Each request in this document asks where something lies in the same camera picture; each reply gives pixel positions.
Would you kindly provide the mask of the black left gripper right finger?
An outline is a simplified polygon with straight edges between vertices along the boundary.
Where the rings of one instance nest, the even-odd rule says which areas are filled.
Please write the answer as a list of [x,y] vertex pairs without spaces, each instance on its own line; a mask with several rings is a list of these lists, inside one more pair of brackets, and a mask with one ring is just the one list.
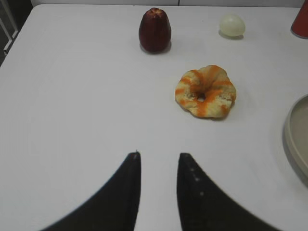
[[184,231],[274,230],[228,197],[189,153],[179,156],[177,201]]

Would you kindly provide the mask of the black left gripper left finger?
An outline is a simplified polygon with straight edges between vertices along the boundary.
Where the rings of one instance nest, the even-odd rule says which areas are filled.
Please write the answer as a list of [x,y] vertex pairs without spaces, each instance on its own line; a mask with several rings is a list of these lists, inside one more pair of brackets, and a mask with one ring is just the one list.
[[44,230],[133,231],[140,194],[141,155],[133,152],[89,200]]

